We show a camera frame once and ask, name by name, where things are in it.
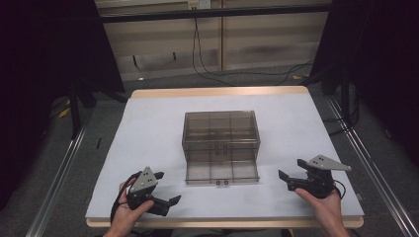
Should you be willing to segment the smoky clear drawer box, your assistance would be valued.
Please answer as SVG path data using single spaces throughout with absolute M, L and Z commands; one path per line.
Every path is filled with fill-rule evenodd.
M 261 139 L 254 111 L 185 113 L 182 147 L 188 164 L 254 161 Z

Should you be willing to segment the metal floor rail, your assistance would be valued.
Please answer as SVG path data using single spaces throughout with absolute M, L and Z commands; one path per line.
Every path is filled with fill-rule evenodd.
M 82 122 L 81 128 L 76 133 L 75 137 L 71 139 L 71 142 L 66 150 L 63 160 L 58 168 L 58 171 L 53 179 L 49 190 L 43 199 L 42 205 L 39 208 L 29 230 L 25 237 L 42 237 L 47 227 L 52 212 L 56 206 L 59 195 L 63 189 L 64 182 L 71 169 L 72 163 L 79 151 L 79 147 L 84 139 L 86 133 L 86 127 L 91 120 L 94 110 L 89 109 L 86 112 L 84 121 Z
M 375 185 L 379 196 L 385 203 L 403 236 L 419 237 L 419 229 L 415 226 L 408 211 L 388 185 L 370 152 L 362 142 L 362 139 L 359 137 L 358 133 L 343 120 L 343 112 L 338 102 L 332 96 L 327 96 L 326 99 L 334 116 L 339 120 L 339 124 L 343 128 L 344 134 L 354 148 L 364 169 Z

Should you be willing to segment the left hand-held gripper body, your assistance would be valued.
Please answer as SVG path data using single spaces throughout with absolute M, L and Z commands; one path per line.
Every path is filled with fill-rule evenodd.
M 157 187 L 158 181 L 154 172 L 149 167 L 145 167 L 128 190 L 126 195 L 128 206 L 131 209 L 137 209 L 144 202 L 151 200 L 152 192 Z

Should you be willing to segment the black metal stand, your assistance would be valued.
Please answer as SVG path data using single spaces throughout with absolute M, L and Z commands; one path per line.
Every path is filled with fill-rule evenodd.
M 321 91 L 330 96 L 340 89 L 341 96 L 341 119 L 348 125 L 353 126 L 357 120 L 358 109 L 350 112 L 350 76 L 348 68 L 342 65 L 332 65 L 328 68 L 321 81 Z
M 71 138 L 75 139 L 81 129 L 79 103 L 82 103 L 85 108 L 94 108 L 97 101 L 93 96 L 91 84 L 82 80 L 73 80 L 70 83 L 68 88 L 68 97 L 72 119 Z

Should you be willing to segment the white wall outlet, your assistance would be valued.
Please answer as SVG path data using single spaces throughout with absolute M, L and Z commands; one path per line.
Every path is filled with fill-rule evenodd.
M 188 0 L 190 10 L 206 10 L 211 8 L 210 0 Z

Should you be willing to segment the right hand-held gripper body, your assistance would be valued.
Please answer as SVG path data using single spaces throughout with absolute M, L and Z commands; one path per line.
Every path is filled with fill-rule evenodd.
M 335 180 L 332 177 L 332 171 L 351 171 L 349 165 L 342 164 L 334 159 L 324 155 L 317 155 L 306 161 L 310 168 L 306 171 L 307 178 L 291 178 L 286 183 L 289 191 L 304 189 L 316 198 L 326 198 L 334 190 L 340 194 L 335 187 Z

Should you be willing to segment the black horizontal bar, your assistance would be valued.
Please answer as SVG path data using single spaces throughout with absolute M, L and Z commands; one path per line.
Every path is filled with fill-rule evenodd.
M 126 22 L 216 18 L 216 17 L 318 13 L 318 12 L 328 12 L 331 10 L 331 8 L 332 8 L 331 4 L 313 4 L 313 5 L 290 5 L 290 6 L 275 6 L 275 7 L 184 10 L 184 11 L 155 12 L 155 13 L 141 13 L 141 14 L 102 15 L 99 18 L 99 21 L 102 23 L 126 23 Z

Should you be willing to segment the person's right hand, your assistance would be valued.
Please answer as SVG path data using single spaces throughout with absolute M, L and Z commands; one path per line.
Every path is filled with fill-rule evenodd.
M 333 191 L 328 197 L 325 198 L 314 197 L 304 189 L 296 189 L 294 192 L 300 198 L 308 202 L 314 209 L 316 219 L 323 229 L 327 225 L 343 225 L 341 214 L 341 198 L 336 191 Z

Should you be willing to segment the black curtain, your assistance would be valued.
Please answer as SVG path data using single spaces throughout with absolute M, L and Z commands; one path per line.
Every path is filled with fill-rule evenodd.
M 52 103 L 125 87 L 95 0 L 0 0 L 0 210 L 32 163 Z
M 419 165 L 419 0 L 331 0 L 310 79 L 343 78 Z

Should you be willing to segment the person's left hand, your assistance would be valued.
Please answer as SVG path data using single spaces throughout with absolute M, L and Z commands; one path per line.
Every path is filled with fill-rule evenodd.
M 122 231 L 131 231 L 134 227 L 136 221 L 151 207 L 153 207 L 154 202 L 148 200 L 144 202 L 137 209 L 131 209 L 126 203 L 126 186 L 124 183 L 120 183 L 120 190 L 122 191 L 121 196 L 118 200 L 118 207 L 115 212 L 114 219 L 112 221 L 111 227 L 109 229 L 119 229 Z

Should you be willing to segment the smoky clear divided drawer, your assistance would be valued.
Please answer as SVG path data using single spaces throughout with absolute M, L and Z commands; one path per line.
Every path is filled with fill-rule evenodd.
M 254 161 L 203 162 L 187 165 L 188 185 L 229 186 L 254 184 L 260 180 Z

